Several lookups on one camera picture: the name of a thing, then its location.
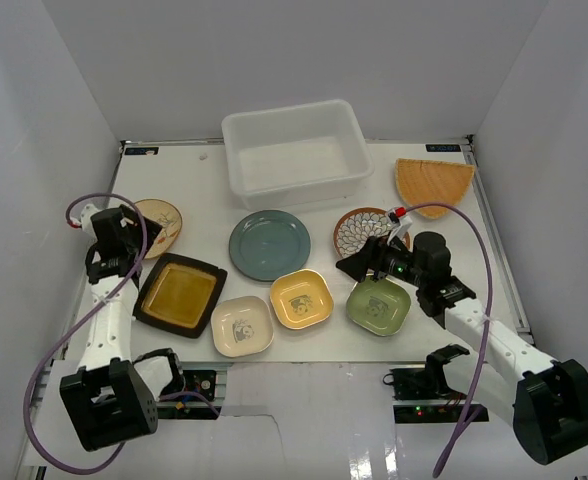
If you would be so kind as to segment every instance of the green square bowl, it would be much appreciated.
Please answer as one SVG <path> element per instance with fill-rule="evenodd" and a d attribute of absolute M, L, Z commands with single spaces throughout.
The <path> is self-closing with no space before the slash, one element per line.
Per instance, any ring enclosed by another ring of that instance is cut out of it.
<path fill-rule="evenodd" d="M 375 335 L 386 337 L 401 329 L 410 310 L 409 294 L 394 282 L 367 277 L 347 299 L 347 316 Z"/>

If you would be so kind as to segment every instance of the gray wall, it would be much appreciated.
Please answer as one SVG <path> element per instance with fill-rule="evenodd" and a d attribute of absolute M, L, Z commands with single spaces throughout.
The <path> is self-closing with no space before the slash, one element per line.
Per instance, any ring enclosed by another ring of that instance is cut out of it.
<path fill-rule="evenodd" d="M 65 207 L 108 186 L 117 148 L 41 1 L 0 0 L 0 479 L 28 377 L 78 293 L 87 239 Z"/>
<path fill-rule="evenodd" d="M 45 0 L 119 139 L 344 98 L 366 136 L 478 130 L 547 0 Z"/>
<path fill-rule="evenodd" d="M 588 2 L 550 1 L 478 159 L 535 338 L 588 369 Z"/>

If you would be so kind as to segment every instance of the yellow square bowl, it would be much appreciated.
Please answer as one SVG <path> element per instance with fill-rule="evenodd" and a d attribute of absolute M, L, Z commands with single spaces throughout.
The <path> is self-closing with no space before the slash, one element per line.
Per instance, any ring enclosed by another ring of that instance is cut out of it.
<path fill-rule="evenodd" d="M 327 320 L 334 309 L 325 279 L 313 270 L 278 278 L 270 289 L 270 300 L 278 320 L 294 330 Z"/>

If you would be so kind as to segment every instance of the white container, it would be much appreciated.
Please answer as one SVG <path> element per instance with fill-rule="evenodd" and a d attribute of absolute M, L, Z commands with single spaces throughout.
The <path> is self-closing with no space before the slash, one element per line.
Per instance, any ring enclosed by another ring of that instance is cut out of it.
<path fill-rule="evenodd" d="M 222 126 L 230 187 L 249 210 L 352 195 L 374 172 L 344 100 L 236 113 Z"/>

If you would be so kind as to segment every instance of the tabletop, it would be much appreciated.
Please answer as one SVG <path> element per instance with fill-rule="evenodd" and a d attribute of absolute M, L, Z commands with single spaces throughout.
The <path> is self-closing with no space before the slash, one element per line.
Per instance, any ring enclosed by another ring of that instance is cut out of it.
<path fill-rule="evenodd" d="M 394 165 L 397 158 L 465 163 L 461 152 L 428 152 L 424 144 L 370 143 L 375 172 L 346 198 L 337 198 L 282 208 L 298 217 L 311 237 L 311 254 L 305 268 L 315 270 L 326 280 L 334 299 L 334 311 L 328 321 L 303 329 L 289 330 L 272 315 L 274 341 L 264 352 L 227 359 L 214 347 L 208 326 L 197 339 L 158 330 L 141 322 L 132 327 L 132 355 L 170 347 L 184 362 L 416 362 L 450 343 L 464 343 L 439 327 L 418 307 L 415 289 L 402 284 L 413 303 L 400 331 L 379 337 L 352 322 L 346 315 L 345 303 L 354 281 L 336 269 L 338 255 L 332 235 L 337 221 L 348 211 L 359 207 L 387 210 L 402 205 L 395 186 Z M 479 227 L 486 244 L 488 227 L 483 220 L 475 187 L 459 204 Z M 228 272 L 219 301 L 255 295 L 269 304 L 270 284 L 243 276 L 232 264 L 228 240 L 234 226 L 250 212 L 235 198 L 229 188 L 225 148 L 223 145 L 161 145 L 156 155 L 124 155 L 113 191 L 133 201 L 158 198 L 175 205 L 183 217 L 183 230 L 170 252 L 214 264 Z M 410 234 L 424 230 L 441 233 L 452 253 L 453 273 L 472 288 L 484 303 L 487 295 L 485 267 L 478 242 L 472 230 L 458 216 L 447 214 L 428 220 L 413 214 Z M 504 278 L 498 274 L 496 252 L 490 249 L 494 277 L 493 316 L 515 329 L 517 311 L 508 295 Z M 144 262 L 142 281 L 155 260 Z M 91 296 L 85 289 L 79 315 L 89 310 Z M 68 359 L 80 359 L 87 329 L 84 327 L 70 343 Z"/>

